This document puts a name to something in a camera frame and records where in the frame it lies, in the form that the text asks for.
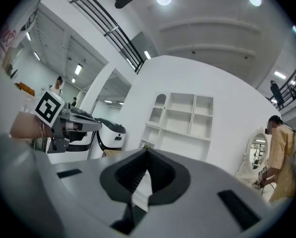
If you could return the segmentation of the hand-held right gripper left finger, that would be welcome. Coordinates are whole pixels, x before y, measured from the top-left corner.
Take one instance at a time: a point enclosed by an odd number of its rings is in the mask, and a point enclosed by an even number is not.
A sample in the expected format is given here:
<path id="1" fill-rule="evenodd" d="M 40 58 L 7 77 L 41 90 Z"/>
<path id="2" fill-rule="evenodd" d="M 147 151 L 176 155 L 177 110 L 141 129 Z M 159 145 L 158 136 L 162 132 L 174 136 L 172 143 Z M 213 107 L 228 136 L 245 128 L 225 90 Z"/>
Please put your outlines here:
<path id="1" fill-rule="evenodd" d="M 147 171 L 147 151 L 142 149 L 105 168 L 100 184 L 111 200 L 130 203 Z"/>

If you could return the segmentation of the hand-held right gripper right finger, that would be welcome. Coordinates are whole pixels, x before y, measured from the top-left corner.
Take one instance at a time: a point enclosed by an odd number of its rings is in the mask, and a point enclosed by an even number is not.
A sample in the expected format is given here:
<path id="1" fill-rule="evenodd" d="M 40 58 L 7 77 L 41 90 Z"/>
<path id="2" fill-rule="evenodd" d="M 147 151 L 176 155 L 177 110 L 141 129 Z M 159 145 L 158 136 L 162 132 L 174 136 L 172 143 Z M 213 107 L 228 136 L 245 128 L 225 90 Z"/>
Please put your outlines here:
<path id="1" fill-rule="evenodd" d="M 149 205 L 174 203 L 190 186 L 188 169 L 153 149 L 147 150 L 147 171 L 152 187 Z"/>

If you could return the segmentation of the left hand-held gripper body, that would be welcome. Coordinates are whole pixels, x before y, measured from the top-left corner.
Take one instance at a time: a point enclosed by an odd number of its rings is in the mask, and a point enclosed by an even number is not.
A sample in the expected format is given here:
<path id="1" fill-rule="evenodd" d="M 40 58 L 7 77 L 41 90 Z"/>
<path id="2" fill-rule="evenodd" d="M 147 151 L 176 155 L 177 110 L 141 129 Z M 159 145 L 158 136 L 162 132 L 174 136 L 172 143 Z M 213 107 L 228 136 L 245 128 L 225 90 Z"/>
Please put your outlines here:
<path id="1" fill-rule="evenodd" d="M 63 153 L 69 144 L 102 128 L 102 123 L 85 111 L 72 107 L 52 91 L 44 91 L 34 114 L 51 129 L 48 153 Z"/>

